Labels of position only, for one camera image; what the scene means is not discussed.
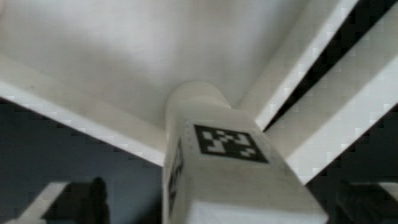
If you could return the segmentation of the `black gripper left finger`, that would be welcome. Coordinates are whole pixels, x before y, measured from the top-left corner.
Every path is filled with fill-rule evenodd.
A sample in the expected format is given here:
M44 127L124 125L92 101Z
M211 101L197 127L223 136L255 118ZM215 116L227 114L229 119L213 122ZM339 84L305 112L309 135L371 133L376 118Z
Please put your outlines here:
M110 224L106 198L99 177L90 182L51 182L21 215L1 224Z

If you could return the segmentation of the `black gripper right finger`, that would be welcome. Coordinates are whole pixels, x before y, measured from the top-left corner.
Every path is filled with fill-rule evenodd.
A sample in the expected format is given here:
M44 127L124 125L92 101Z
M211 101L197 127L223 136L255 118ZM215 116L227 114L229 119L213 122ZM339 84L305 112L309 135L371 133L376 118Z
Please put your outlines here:
M396 182L344 182L335 202L346 224L398 224Z

